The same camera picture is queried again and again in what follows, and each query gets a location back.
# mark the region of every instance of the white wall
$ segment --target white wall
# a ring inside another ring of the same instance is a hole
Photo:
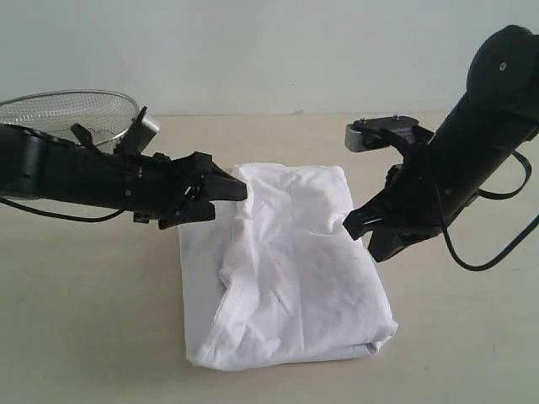
[[[435,110],[537,0],[7,0],[0,99],[126,92],[159,114]]]

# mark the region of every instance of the white cloth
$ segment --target white cloth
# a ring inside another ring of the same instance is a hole
[[[371,256],[342,226],[342,168],[252,163],[232,175],[245,201],[179,227],[188,360],[239,370],[376,353],[397,323]]]

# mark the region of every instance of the black wire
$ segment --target black wire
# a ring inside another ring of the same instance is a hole
[[[18,204],[17,202],[13,202],[12,200],[5,199],[2,197],[0,197],[0,204],[11,206],[12,208],[19,209],[27,213],[33,213],[34,215],[52,217],[54,219],[62,219],[64,221],[78,221],[82,223],[101,223],[104,221],[109,221],[110,219],[114,219],[115,217],[118,217],[119,215],[125,212],[124,210],[117,210],[116,212],[113,212],[107,216],[81,217],[81,216],[63,215],[61,213],[47,212],[46,210],[30,208],[29,206]]]
[[[506,258],[515,248],[518,246],[526,237],[530,235],[532,231],[536,229],[536,227],[539,225],[539,215],[536,216],[536,218],[531,221],[531,223],[526,226],[526,228],[520,232],[520,234],[511,241],[507,247],[505,247],[502,252],[500,252],[496,257],[492,258],[487,263],[484,263],[483,265],[470,265],[469,263],[465,263],[462,261],[462,259],[458,256],[458,254],[455,251],[455,248],[453,247],[453,243],[451,242],[451,238],[449,236],[449,232],[447,230],[447,224],[446,219],[444,218],[444,208],[441,203],[441,197],[440,197],[440,191],[438,190],[438,186],[436,183],[434,183],[434,190],[436,194],[436,199],[438,203],[438,213],[440,216],[440,223],[441,223],[441,230],[444,234],[444,239],[446,240],[447,249],[449,250],[449,254],[451,257],[458,263],[461,267],[464,269],[467,269],[468,271],[473,272],[481,272],[486,271],[487,269],[491,269],[494,265],[499,263],[502,259]]]

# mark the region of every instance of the metal mesh basket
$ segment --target metal mesh basket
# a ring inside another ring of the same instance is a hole
[[[80,124],[105,151],[114,148],[138,113],[132,98],[99,90],[41,93],[0,103],[0,123],[27,126],[76,143],[70,128]]]

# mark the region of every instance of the table surface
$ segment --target table surface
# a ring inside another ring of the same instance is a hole
[[[344,126],[357,116],[163,117],[148,151],[209,152],[221,167],[337,164],[361,205],[399,157],[389,149],[348,152]],[[414,116],[431,129],[444,117]],[[539,141],[521,149],[537,161]],[[488,188],[501,192],[521,179],[508,161]],[[467,261],[492,257],[535,217],[537,181],[509,202],[478,200],[463,212],[451,234]],[[440,237],[379,264],[400,327],[375,357],[225,373],[185,360],[174,229],[134,224],[130,215],[83,225],[8,207],[0,207],[0,223],[2,402],[506,403],[539,396],[539,232],[486,273],[459,268]]]

